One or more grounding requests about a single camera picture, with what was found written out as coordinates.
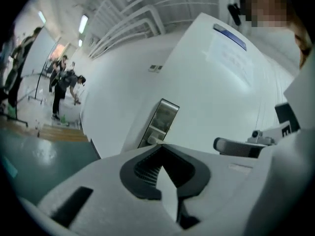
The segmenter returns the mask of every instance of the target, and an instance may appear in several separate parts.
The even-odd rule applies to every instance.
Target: green floor
[[[19,196],[34,205],[52,188],[98,160],[88,142],[50,142],[0,130],[4,167]]]

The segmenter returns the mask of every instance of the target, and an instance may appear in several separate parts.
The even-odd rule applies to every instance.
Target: ceiling
[[[75,46],[82,39],[84,52],[95,58],[117,43],[188,26],[201,12],[239,30],[227,11],[227,5],[235,2],[239,0],[32,0],[30,4],[43,12],[46,27],[55,37]],[[135,15],[141,8],[143,13]],[[89,20],[80,34],[83,14]],[[274,34],[267,29],[255,29],[250,34],[272,45],[298,66],[299,51],[287,32]]]

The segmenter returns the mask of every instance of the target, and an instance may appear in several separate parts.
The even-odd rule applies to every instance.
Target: fluorescent light
[[[87,22],[88,22],[88,17],[86,15],[83,15],[82,18],[81,18],[81,23],[80,23],[80,26],[79,26],[79,32],[80,33],[83,33],[84,31],[84,28],[85,26],[87,25]]]
[[[40,19],[43,21],[43,23],[46,23],[46,19],[45,19],[44,15],[41,11],[38,12],[38,15],[39,15]]]

